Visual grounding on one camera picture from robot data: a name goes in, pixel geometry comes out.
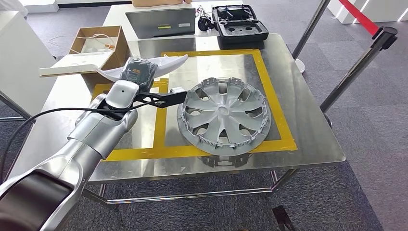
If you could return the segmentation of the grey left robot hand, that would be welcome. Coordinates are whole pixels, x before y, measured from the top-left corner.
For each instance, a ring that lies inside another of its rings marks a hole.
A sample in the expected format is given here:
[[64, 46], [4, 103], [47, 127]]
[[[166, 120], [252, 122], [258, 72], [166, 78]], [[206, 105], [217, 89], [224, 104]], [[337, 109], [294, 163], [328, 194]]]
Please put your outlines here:
[[122, 80], [136, 83], [140, 91], [149, 92], [153, 82], [154, 75], [158, 65], [147, 59], [129, 57], [120, 74]]

